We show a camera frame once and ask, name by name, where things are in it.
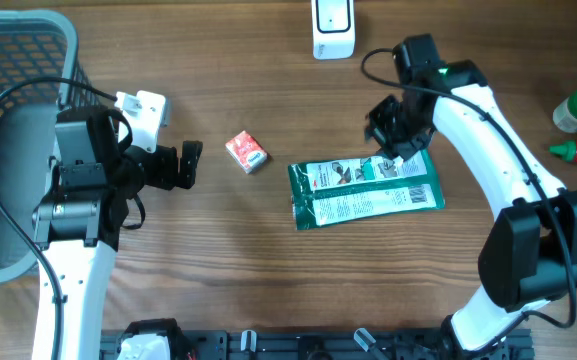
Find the small orange white box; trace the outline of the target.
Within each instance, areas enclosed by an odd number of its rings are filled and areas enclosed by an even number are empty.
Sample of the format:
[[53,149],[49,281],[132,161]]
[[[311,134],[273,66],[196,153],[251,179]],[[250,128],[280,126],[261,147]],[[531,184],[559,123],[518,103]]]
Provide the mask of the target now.
[[268,158],[265,149],[246,131],[240,132],[229,140],[225,148],[247,174],[254,172]]

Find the green white sachet packet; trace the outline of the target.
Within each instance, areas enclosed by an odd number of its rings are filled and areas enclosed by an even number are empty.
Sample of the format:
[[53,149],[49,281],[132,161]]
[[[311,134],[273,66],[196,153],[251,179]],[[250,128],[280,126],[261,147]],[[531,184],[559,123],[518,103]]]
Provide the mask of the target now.
[[404,162],[371,156],[291,164],[288,175],[299,230],[445,207],[438,173],[425,150]]

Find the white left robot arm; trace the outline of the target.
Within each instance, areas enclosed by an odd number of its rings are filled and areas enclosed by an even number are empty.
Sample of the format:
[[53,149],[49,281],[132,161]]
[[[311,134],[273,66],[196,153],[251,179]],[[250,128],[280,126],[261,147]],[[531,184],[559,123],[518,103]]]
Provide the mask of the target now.
[[57,116],[60,159],[51,189],[34,211],[33,227],[61,292],[52,292],[47,271],[41,271],[35,359],[98,358],[105,295],[129,201],[145,186],[194,185],[202,142],[148,150],[132,133],[118,138],[115,121],[127,120],[102,105]]

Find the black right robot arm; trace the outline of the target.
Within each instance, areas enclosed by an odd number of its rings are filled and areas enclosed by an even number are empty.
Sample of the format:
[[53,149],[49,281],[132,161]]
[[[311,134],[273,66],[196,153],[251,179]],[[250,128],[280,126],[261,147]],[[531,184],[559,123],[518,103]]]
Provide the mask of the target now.
[[365,135],[380,154],[405,161],[442,134],[481,187],[493,227],[478,257],[480,287],[437,328],[399,330],[396,359],[529,359],[524,322],[568,302],[562,328],[577,319],[577,190],[532,155],[499,109],[488,81],[469,60],[440,58],[428,34],[390,51],[400,97],[367,115]]

